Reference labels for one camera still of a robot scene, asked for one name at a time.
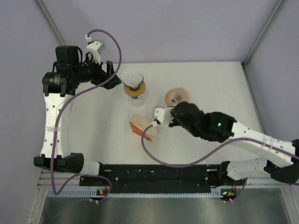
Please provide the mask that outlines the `orange coffee filter pack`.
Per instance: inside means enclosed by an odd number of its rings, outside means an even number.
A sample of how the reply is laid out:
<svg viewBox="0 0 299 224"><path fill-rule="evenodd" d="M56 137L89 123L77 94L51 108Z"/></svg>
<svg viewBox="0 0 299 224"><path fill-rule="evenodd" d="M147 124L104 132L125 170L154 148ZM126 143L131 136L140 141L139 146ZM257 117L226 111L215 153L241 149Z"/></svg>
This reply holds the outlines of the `orange coffee filter pack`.
<svg viewBox="0 0 299 224"><path fill-rule="evenodd" d="M133 133L142 136L143 131L150 125L150 121L140 115L133 114L133 116L129 120L129 124ZM155 127L151 127L146 132L144 138L153 142L156 136L157 129Z"/></svg>

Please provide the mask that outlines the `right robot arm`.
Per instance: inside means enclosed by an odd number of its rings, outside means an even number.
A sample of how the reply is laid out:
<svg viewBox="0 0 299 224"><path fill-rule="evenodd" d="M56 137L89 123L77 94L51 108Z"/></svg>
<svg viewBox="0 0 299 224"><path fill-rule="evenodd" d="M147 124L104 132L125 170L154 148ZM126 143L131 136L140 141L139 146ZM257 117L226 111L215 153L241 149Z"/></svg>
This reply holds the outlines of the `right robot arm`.
<svg viewBox="0 0 299 224"><path fill-rule="evenodd" d="M194 137L221 145L234 145L258 155L245 161L224 161L218 179L228 185L243 178L266 178L295 184L299 180L299 141L275 139L255 131L221 112L204 113L195 104L182 102L171 109L170 127L181 126Z"/></svg>

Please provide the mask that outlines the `smoked glass dripper cone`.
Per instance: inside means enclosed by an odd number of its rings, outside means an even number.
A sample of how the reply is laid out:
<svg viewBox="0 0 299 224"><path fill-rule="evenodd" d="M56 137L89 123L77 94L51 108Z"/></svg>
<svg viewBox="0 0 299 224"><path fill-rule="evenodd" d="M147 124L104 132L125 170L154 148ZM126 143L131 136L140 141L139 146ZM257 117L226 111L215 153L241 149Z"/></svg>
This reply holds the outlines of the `smoked glass dripper cone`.
<svg viewBox="0 0 299 224"><path fill-rule="evenodd" d="M138 90L144 82L143 77L126 77L123 79L124 86L135 91Z"/></svg>

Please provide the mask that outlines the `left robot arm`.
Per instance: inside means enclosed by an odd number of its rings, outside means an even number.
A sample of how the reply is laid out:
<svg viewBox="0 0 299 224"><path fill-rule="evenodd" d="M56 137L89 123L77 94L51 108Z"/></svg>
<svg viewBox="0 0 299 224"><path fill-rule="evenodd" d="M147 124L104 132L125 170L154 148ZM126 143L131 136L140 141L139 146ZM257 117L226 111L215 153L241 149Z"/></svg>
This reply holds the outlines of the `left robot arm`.
<svg viewBox="0 0 299 224"><path fill-rule="evenodd" d="M102 84L110 90L121 84L114 75L113 63L107 62L102 69L100 50L102 43L91 42L86 47L85 59L77 46L56 47L57 60L52 72L43 77L43 93L46 105L44 143L40 156L34 158L34 165L56 172L87 174L90 180L101 185L106 174L100 170L100 163L88 161L82 153L73 153L69 141L69 122L72 98L82 83Z"/></svg>

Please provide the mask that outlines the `clear glass carafe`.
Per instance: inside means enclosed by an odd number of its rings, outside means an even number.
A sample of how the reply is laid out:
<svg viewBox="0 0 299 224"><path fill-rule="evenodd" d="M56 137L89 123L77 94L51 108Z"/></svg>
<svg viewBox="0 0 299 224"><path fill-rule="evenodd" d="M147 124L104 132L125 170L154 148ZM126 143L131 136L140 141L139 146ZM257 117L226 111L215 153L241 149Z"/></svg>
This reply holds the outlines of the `clear glass carafe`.
<svg viewBox="0 0 299 224"><path fill-rule="evenodd" d="M142 107L145 104L145 97L138 96L136 98L131 98L130 103L133 107Z"/></svg>

